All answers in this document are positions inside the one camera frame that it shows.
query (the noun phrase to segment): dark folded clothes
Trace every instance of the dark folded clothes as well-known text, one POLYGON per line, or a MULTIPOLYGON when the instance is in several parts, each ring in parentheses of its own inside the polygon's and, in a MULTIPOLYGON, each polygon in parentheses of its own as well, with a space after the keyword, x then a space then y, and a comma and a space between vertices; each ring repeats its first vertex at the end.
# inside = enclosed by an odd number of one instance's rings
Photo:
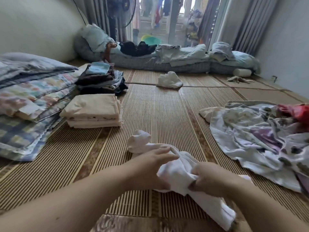
POLYGON ((60 71, 54 71, 54 72, 49 72, 49 73, 37 73, 37 74, 21 73, 21 74, 14 76, 13 78, 0 81, 0 89, 9 87, 11 85, 16 85, 16 84, 20 84, 20 83, 24 83, 24 82, 28 82, 32 80, 40 80, 43 78, 52 77, 52 76, 56 76, 56 75, 64 74, 64 73, 70 73, 74 71, 75 70, 60 70, 60 71))
POLYGON ((135 45, 131 41, 120 43, 119 45, 122 53, 134 57, 151 54, 157 47, 157 45, 147 45, 144 41, 141 41, 138 45, 135 45))
POLYGON ((98 87, 85 87, 80 90, 80 94, 115 94, 120 95, 125 89, 128 89, 125 84, 125 79, 122 77, 120 85, 114 89, 98 88, 98 87))
POLYGON ((114 80, 115 79, 115 72, 114 72, 114 64, 108 63, 110 68, 106 75, 99 75, 99 74, 86 74, 88 68, 91 66, 90 64, 87 66, 86 70, 80 75, 78 80, 75 82, 76 85, 86 86, 86 85, 93 85, 93 84, 100 84, 105 81, 114 80))

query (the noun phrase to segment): wall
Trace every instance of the wall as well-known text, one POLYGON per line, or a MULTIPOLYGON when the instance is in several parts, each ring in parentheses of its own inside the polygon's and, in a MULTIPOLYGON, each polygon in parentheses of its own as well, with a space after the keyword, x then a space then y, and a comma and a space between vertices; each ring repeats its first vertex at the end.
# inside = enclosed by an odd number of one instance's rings
POLYGON ((83 26, 71 0, 0 0, 0 54, 25 52, 71 60, 76 56, 74 36, 83 26))
POLYGON ((279 0, 257 58, 262 77, 309 98, 309 0, 279 0))

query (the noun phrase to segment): bamboo mat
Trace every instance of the bamboo mat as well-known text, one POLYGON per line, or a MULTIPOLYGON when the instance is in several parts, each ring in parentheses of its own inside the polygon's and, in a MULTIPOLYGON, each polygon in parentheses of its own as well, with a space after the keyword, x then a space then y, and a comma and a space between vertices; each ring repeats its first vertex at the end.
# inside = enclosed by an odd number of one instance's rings
MULTIPOLYGON (((307 100, 257 77, 250 87, 250 84, 227 83, 226 76, 180 74, 185 86, 172 90, 154 86, 160 75, 157 72, 123 71, 129 86, 127 93, 120 97, 125 124, 84 130, 69 128, 64 123, 52 133, 34 162, 0 159, 0 213, 108 166, 128 161, 131 153, 126 150, 126 140, 136 129, 141 129, 152 135, 152 142, 172 144, 199 161, 216 162, 234 173, 251 176, 255 185, 309 223, 307 198, 230 160, 198 113, 199 109, 223 106, 233 100, 289 104, 307 100)), ((153 231, 207 231, 207 228, 222 231, 189 196, 156 191, 126 192, 110 206, 93 230, 148 231, 148 228, 153 231), (115 222, 119 222, 119 226, 113 226, 115 222)))

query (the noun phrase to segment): rolled towel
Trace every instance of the rolled towel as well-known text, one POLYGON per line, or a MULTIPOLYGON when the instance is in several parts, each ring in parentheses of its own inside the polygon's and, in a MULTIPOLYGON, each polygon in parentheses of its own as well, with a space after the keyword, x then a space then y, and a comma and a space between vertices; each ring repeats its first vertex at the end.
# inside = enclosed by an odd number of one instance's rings
POLYGON ((252 74, 252 71, 249 70, 249 69, 235 69, 233 71, 233 75, 234 76, 239 76, 239 77, 248 77, 248 76, 251 76, 252 74))

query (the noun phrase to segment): blue folded cloth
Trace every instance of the blue folded cloth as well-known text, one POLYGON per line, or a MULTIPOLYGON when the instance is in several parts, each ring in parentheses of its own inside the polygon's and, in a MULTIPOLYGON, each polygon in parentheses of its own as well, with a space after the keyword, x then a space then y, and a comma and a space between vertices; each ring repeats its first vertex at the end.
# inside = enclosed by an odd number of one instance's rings
POLYGON ((86 71, 86 75, 106 75, 109 70, 110 65, 103 62, 93 62, 91 66, 86 71))

